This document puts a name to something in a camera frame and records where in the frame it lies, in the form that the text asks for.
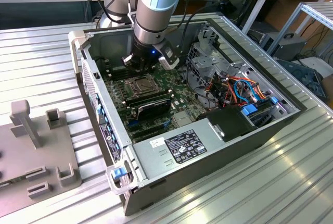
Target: blue cable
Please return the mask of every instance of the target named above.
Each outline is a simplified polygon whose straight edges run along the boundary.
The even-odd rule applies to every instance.
[[[248,81],[245,81],[245,80],[238,80],[238,81],[235,82],[235,85],[234,85],[235,93],[236,93],[236,95],[237,95],[240,99],[244,100],[245,102],[247,102],[247,104],[249,104],[249,101],[248,101],[246,98],[244,98],[244,97],[242,97],[242,96],[240,96],[240,95],[238,94],[238,91],[237,91],[237,83],[238,83],[238,82],[243,82],[243,83],[245,83],[245,84],[251,89],[251,92],[253,93],[254,97],[255,97],[258,101],[261,101],[261,98],[260,98],[260,97],[258,96],[258,94],[254,91],[252,85],[251,85]]]
[[[234,85],[234,90],[235,90],[236,95],[237,95],[240,99],[242,99],[243,101],[245,101],[247,104],[249,104],[249,101],[248,101],[245,97],[242,97],[242,96],[240,96],[240,95],[238,94],[238,90],[237,90],[237,82],[235,82],[235,85]]]

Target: electronic equipment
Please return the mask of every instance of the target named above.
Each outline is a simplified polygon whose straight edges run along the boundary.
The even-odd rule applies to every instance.
[[[270,32],[264,34],[260,39],[260,47],[264,51],[267,51],[278,35],[279,32]],[[290,61],[296,56],[296,54],[301,52],[305,44],[306,39],[298,36],[294,32],[289,31],[285,34],[285,36],[279,42],[278,46],[272,52],[272,56],[282,60]]]
[[[176,46],[183,30],[165,37]],[[188,24],[176,69],[156,64],[140,74],[121,60],[134,41],[130,27],[70,34],[82,53],[80,73],[70,41],[106,176],[126,216],[262,146],[305,110],[209,18]],[[225,53],[226,45],[234,51]]]
[[[277,60],[289,73],[299,80],[305,87],[314,93],[323,102],[327,101],[327,96],[322,88],[322,79],[315,70],[304,65],[291,63],[289,61]]]

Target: metal shelf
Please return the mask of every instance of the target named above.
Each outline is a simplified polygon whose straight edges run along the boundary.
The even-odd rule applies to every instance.
[[[322,23],[330,30],[333,30],[333,3],[332,2],[313,2],[313,3],[300,3],[295,11],[292,13],[286,24],[283,26],[277,38],[268,48],[267,53],[269,55],[272,54],[273,50],[279,44],[282,37],[285,35],[289,27],[294,23],[294,21],[299,17],[301,12],[307,13],[310,17]]]

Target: circuit board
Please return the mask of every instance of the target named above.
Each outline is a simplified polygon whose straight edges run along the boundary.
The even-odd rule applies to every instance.
[[[120,118],[133,142],[139,142],[158,134],[194,122],[207,109],[196,99],[195,93],[183,82],[182,72],[164,70],[160,65],[153,73],[128,79],[112,81],[104,78],[105,85]],[[132,107],[125,105],[126,100],[152,97]],[[135,109],[158,100],[170,100],[170,110],[164,114],[137,120]]]

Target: blue latch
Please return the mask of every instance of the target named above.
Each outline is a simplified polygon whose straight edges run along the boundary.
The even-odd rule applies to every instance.
[[[97,113],[100,114],[102,110],[102,105],[98,104],[97,105]]]
[[[250,105],[244,106],[241,111],[247,116],[247,115],[249,115],[253,112],[256,112],[258,110],[253,104],[250,104]]]
[[[272,103],[274,103],[274,104],[277,104],[277,102],[279,101],[275,96],[272,96],[271,97],[271,101],[272,101]]]
[[[112,177],[116,180],[119,179],[120,177],[123,177],[127,174],[127,171],[124,167],[116,168],[112,172]]]

